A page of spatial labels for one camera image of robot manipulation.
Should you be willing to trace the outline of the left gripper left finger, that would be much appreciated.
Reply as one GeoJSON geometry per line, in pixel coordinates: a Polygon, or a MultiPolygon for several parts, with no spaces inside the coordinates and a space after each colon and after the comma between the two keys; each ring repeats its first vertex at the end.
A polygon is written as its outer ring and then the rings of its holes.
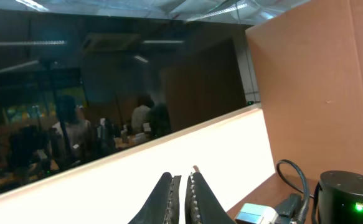
{"type": "Polygon", "coordinates": [[[178,224],[181,176],[162,174],[139,212],[128,224],[178,224]]]}

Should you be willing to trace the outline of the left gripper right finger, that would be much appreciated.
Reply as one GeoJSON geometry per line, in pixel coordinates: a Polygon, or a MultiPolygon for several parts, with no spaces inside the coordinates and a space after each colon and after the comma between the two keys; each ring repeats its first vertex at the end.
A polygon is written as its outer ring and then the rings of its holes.
{"type": "Polygon", "coordinates": [[[184,211],[186,224],[235,224],[200,172],[188,177],[184,211]]]}

